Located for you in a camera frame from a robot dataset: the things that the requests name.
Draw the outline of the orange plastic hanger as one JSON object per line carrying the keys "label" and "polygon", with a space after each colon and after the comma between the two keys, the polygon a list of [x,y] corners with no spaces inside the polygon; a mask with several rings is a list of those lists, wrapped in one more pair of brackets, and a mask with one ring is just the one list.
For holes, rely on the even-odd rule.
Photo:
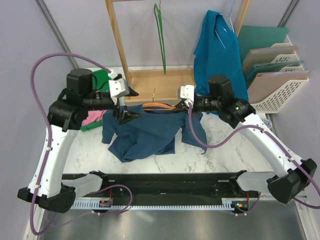
{"label": "orange plastic hanger", "polygon": [[155,102],[155,93],[156,93],[156,88],[153,89],[152,93],[152,101],[143,103],[142,108],[145,112],[150,112],[150,111],[174,111],[176,107],[169,105],[167,103],[161,103],[161,102]]}

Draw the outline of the dark blue t-shirt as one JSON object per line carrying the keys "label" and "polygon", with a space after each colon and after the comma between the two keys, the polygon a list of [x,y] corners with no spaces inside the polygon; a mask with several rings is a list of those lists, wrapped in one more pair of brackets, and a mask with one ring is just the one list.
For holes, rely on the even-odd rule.
{"label": "dark blue t-shirt", "polygon": [[129,110],[142,115],[141,118],[119,124],[110,111],[102,118],[102,143],[109,145],[108,150],[121,162],[148,158],[152,155],[175,153],[175,137],[181,130],[181,142],[207,148],[194,138],[188,114],[184,112],[154,111],[147,112],[141,105],[130,106]]}

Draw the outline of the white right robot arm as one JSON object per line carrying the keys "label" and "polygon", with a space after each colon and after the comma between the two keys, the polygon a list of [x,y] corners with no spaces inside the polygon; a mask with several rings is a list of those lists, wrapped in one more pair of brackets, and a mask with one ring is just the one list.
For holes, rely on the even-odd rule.
{"label": "white right robot arm", "polygon": [[196,95],[193,85],[181,86],[177,108],[188,111],[189,123],[195,112],[217,112],[220,119],[233,128],[233,132],[222,142],[209,145],[198,138],[194,127],[190,125],[195,140],[207,149],[216,149],[240,133],[272,167],[270,172],[238,172],[229,184],[233,196],[240,197],[248,191],[270,193],[278,202],[286,204],[295,200],[309,185],[313,185],[317,192],[320,190],[313,179],[317,164],[311,158],[302,159],[283,144],[247,100],[235,97],[232,83],[226,76],[214,75],[208,80],[208,85],[209,94],[205,96]]}

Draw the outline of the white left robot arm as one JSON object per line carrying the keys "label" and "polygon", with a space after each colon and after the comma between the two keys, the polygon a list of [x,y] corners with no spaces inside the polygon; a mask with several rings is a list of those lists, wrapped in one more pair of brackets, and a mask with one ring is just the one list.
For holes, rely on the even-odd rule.
{"label": "white left robot arm", "polygon": [[129,87],[121,74],[112,71],[109,77],[109,90],[99,91],[94,89],[93,83],[97,79],[89,69],[74,69],[66,76],[66,88],[44,116],[49,126],[41,153],[43,159],[29,185],[19,189],[19,199],[63,214],[78,198],[92,192],[99,197],[109,193],[110,185],[104,181],[106,174],[101,171],[81,174],[76,179],[63,179],[70,148],[89,111],[112,110],[113,117],[121,124],[141,117],[125,105],[125,97],[136,97],[138,93]]}

